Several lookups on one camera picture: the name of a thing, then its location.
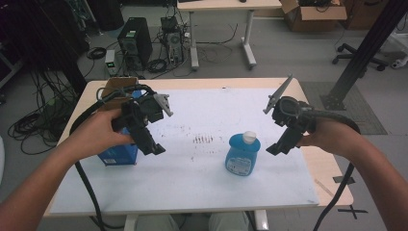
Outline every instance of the gray pants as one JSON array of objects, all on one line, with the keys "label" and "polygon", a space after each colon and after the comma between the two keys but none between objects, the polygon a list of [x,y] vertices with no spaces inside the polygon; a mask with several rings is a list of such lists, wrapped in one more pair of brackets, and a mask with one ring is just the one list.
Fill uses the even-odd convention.
[{"label": "gray pants", "polygon": [[[244,212],[213,213],[209,231],[248,231],[249,220]],[[135,231],[180,231],[171,215],[139,216]]]}]

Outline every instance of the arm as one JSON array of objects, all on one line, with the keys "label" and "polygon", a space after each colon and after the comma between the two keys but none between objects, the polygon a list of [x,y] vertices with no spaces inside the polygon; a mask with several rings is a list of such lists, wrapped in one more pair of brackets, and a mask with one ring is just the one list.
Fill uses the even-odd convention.
[{"label": "arm", "polygon": [[408,227],[408,183],[386,156],[348,126],[330,119],[319,120],[315,133],[300,146],[318,146],[347,158],[362,175],[388,230]]},{"label": "arm", "polygon": [[1,230],[36,230],[51,198],[72,165],[111,146],[133,142],[130,136],[112,130],[111,121],[119,115],[120,110],[96,113],[58,145],[0,204]]}]

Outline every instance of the blue box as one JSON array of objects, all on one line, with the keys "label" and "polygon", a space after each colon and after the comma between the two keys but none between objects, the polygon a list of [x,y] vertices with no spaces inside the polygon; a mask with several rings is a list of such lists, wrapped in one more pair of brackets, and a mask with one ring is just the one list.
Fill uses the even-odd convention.
[{"label": "blue box", "polygon": [[[123,134],[129,134],[126,128]],[[105,166],[135,165],[138,156],[138,147],[134,144],[118,145],[103,151],[98,155]]]}]

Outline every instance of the desk leg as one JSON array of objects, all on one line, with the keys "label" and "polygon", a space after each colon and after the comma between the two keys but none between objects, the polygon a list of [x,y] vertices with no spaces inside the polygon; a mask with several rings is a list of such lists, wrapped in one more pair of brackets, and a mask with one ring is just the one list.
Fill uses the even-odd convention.
[{"label": "desk leg", "polygon": [[246,57],[249,61],[249,68],[252,69],[256,65],[254,54],[252,53],[251,47],[249,45],[249,36],[252,29],[252,19],[254,17],[254,10],[248,12],[248,19],[246,22],[245,38],[242,38],[243,49],[245,50]]},{"label": "desk leg", "polygon": [[255,227],[257,231],[269,230],[267,211],[266,210],[255,210]]},{"label": "desk leg", "polygon": [[192,70],[197,70],[199,65],[197,55],[197,44],[195,43],[194,24],[192,19],[193,14],[194,12],[190,12],[190,40],[191,40],[190,54],[191,54],[191,68]]},{"label": "desk leg", "polygon": [[125,227],[123,231],[134,231],[136,222],[138,221],[139,215],[128,215],[126,216]]}]

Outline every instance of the blue liquid soap bottle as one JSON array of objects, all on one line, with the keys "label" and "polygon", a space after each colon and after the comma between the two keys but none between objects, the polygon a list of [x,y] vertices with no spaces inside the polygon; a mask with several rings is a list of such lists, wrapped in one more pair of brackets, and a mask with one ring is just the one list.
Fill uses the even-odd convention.
[{"label": "blue liquid soap bottle", "polygon": [[249,175],[254,169],[256,157],[261,143],[256,138],[256,133],[245,132],[236,134],[229,141],[231,148],[225,158],[225,167],[240,176]]}]

